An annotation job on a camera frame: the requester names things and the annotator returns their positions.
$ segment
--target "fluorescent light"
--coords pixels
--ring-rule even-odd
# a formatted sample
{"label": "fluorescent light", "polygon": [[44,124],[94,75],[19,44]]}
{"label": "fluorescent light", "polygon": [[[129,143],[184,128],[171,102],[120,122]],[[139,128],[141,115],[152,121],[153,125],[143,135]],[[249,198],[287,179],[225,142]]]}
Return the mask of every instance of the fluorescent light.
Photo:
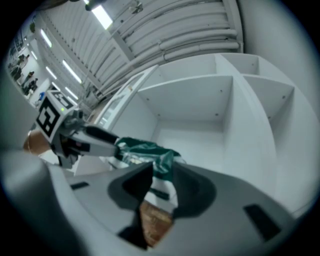
{"label": "fluorescent light", "polygon": [[71,101],[74,105],[78,106],[78,104],[77,104],[72,98],[70,98],[69,96],[67,96],[67,98],[68,98],[69,101]]}
{"label": "fluorescent light", "polygon": [[41,29],[41,35],[42,35],[43,39],[46,41],[46,43],[48,44],[48,46],[51,48],[52,42],[50,41],[49,37],[47,36],[47,34],[44,32],[43,29]]}
{"label": "fluorescent light", "polygon": [[79,98],[77,97],[77,95],[75,95],[68,87],[65,88],[68,93],[70,93],[76,100],[79,100]]}
{"label": "fluorescent light", "polygon": [[106,10],[101,5],[94,8],[92,12],[105,30],[113,23],[112,19],[110,18]]}
{"label": "fluorescent light", "polygon": [[33,57],[35,58],[35,60],[37,60],[38,58],[37,58],[37,56],[35,55],[35,53],[34,53],[33,50],[31,51],[31,53],[32,53]]}
{"label": "fluorescent light", "polygon": [[60,88],[59,88],[54,82],[52,82],[52,85],[53,85],[59,92],[61,92]]}
{"label": "fluorescent light", "polygon": [[68,63],[66,63],[65,60],[62,61],[62,64],[66,67],[66,69],[71,73],[71,75],[73,75],[73,77],[75,78],[75,80],[78,81],[79,84],[82,83],[82,80],[80,79],[79,76],[77,76],[77,74],[71,69],[71,67],[68,65]]}
{"label": "fluorescent light", "polygon": [[54,73],[52,73],[52,71],[50,70],[50,68],[48,68],[47,66],[45,67],[46,70],[48,70],[48,72],[50,73],[50,75],[56,80],[57,77],[55,76]]}

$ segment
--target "white pipe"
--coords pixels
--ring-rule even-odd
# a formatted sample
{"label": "white pipe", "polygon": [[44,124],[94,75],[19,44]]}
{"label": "white pipe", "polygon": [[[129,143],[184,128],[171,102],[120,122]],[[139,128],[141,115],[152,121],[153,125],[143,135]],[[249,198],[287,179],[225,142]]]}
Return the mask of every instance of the white pipe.
{"label": "white pipe", "polygon": [[138,55],[136,58],[131,60],[125,66],[120,68],[117,72],[109,76],[109,78],[106,80],[104,85],[101,88],[99,88],[99,90],[102,91],[105,87],[107,87],[108,84],[110,84],[112,81],[114,81],[118,77],[121,77],[123,73],[126,73],[135,64],[142,62],[143,60],[151,57],[152,55],[157,54],[158,52],[168,50],[172,47],[175,47],[179,44],[182,44],[191,40],[205,39],[205,38],[217,37],[217,36],[235,37],[237,36],[237,31],[234,29],[214,29],[214,30],[207,30],[207,31],[198,31],[198,32],[180,35],[172,39],[166,40],[164,42],[161,42],[160,44],[157,44],[151,47],[150,49],[144,51],[142,54]]}
{"label": "white pipe", "polygon": [[[126,74],[122,80],[124,79],[130,79],[132,76],[134,76],[135,74],[138,74],[139,72],[146,70],[154,65],[157,65],[158,63],[161,63],[163,61],[169,61],[170,59],[174,59],[177,57],[181,57],[187,54],[193,54],[196,52],[200,52],[200,51],[208,51],[208,50],[236,50],[239,48],[239,44],[237,42],[219,42],[219,43],[203,43],[203,44],[198,44],[198,45],[194,45],[188,48],[183,48],[180,50],[176,50],[174,52],[171,53],[167,53],[164,54],[162,56],[159,56],[143,65],[141,65],[140,67],[134,69],[133,71],[129,72],[128,74]],[[117,90],[117,86],[121,83],[121,80],[116,81],[115,83],[113,83],[108,89],[110,90],[106,90],[106,93],[111,93],[115,90]]]}

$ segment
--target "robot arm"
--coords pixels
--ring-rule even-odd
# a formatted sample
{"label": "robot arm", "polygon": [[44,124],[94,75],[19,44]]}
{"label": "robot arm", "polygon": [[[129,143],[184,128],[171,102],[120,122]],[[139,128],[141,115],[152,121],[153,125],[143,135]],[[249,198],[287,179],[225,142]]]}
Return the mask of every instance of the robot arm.
{"label": "robot arm", "polygon": [[62,168],[70,169],[78,155],[114,156],[117,136],[83,120],[83,112],[60,91],[49,90],[36,119],[43,136],[58,156]]}

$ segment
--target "white shelving unit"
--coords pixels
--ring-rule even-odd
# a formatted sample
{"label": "white shelving unit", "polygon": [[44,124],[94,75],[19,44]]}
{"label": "white shelving unit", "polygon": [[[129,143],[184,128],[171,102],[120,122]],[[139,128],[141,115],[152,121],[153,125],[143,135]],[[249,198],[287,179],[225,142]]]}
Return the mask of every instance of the white shelving unit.
{"label": "white shelving unit", "polygon": [[123,85],[97,123],[243,179],[296,217],[315,198],[319,121],[289,78],[259,56],[206,54],[149,68]]}

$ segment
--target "ceiling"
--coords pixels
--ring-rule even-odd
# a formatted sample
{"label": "ceiling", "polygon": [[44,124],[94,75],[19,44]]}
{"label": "ceiling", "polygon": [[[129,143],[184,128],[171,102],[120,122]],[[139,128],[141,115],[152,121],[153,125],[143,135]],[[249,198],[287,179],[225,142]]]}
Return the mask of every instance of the ceiling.
{"label": "ceiling", "polygon": [[[243,51],[234,0],[141,2],[143,11],[131,14],[130,0],[106,1],[102,7],[113,20],[107,30],[85,10],[84,1],[68,1],[37,12],[36,34],[42,58],[90,108],[112,97],[132,75],[153,65],[198,54]],[[51,48],[40,36],[40,29],[52,41]],[[62,60],[82,84],[70,75]],[[89,88],[96,92],[88,96]]]}

